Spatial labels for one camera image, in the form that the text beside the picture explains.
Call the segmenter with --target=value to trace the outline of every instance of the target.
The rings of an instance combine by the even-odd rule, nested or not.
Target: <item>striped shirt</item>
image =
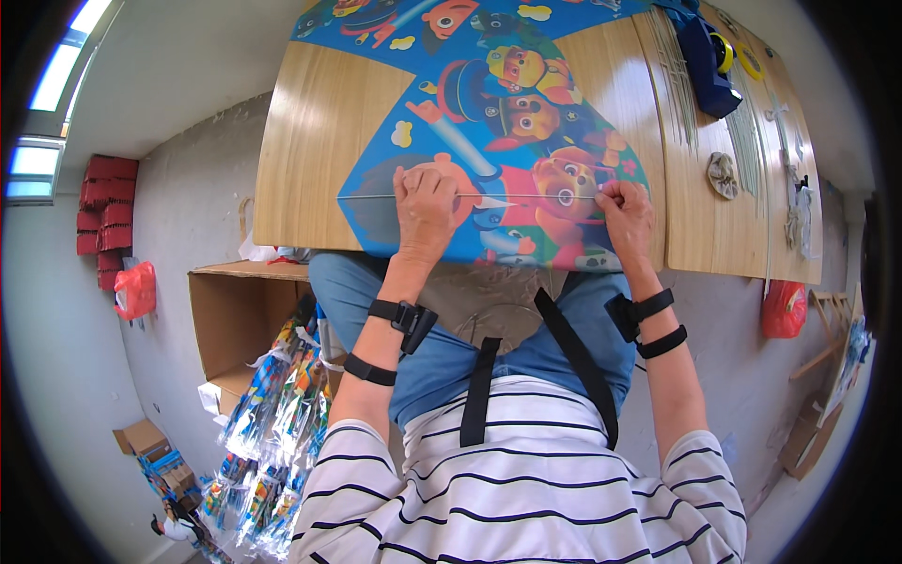
[[[290,562],[739,562],[742,502],[708,431],[661,478],[606,448],[584,397],[492,380],[485,442],[460,448],[465,394],[411,421],[399,479],[363,421],[335,423],[304,489]]]

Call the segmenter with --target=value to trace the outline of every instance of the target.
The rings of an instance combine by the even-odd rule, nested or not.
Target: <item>blue jeans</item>
[[[386,259],[364,253],[320,252],[310,261],[313,292],[347,351],[364,328],[387,268]],[[604,303],[621,292],[630,297],[623,274],[571,273],[557,298],[557,306],[604,372],[618,416],[630,390],[636,347],[623,342]],[[478,348],[436,324],[417,352],[398,365],[389,418],[403,430],[414,417],[465,392],[478,354]],[[495,358],[493,378],[513,374],[534,376],[588,397],[544,323],[519,347]]]

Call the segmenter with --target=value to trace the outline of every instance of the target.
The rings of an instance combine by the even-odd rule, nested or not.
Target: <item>yellow tape roll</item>
[[[723,42],[723,62],[720,67],[717,67],[717,74],[726,74],[730,67],[732,67],[732,45],[727,41],[727,38],[720,35],[718,32],[711,32],[712,37],[716,37],[717,39]]]
[[[764,78],[764,66],[755,56],[755,52],[745,43],[736,43],[736,55],[739,57],[739,63],[749,73],[749,76],[755,80]]]

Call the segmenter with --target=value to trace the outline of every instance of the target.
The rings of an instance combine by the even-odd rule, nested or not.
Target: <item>wooden table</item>
[[[786,129],[800,132],[805,159],[790,150],[799,178],[813,188],[811,246],[820,256],[821,202],[805,119],[779,56],[739,27],[726,29],[710,6],[702,14],[728,40],[758,55],[765,78],[749,83],[746,100],[757,117],[763,147],[764,208],[740,191],[726,200],[711,188],[705,171],[713,151],[735,156],[724,120],[696,109],[697,149],[681,132],[673,87],[654,39],[655,12],[615,20],[555,41],[576,85],[639,156],[649,179],[658,218],[652,242],[656,268],[735,274],[817,284],[821,259],[807,261],[790,250],[786,176],[779,136],[765,112],[769,92],[787,103]],[[380,62],[304,42],[289,42],[272,95],[257,173],[253,239],[257,245],[359,250],[336,195],[357,158],[414,76]],[[366,97],[359,92],[366,90]],[[355,132],[339,135],[335,132]]]

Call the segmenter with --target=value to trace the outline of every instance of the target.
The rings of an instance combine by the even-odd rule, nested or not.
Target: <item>wooden chair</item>
[[[808,299],[815,306],[817,314],[821,318],[824,333],[827,334],[827,348],[789,376],[790,380],[801,377],[831,356],[839,359],[842,354],[842,346],[845,345],[846,336],[849,334],[852,311],[849,299],[844,292],[830,293],[828,291],[810,290],[808,291]],[[826,311],[824,311],[826,304],[830,306],[831,316],[829,319]]]

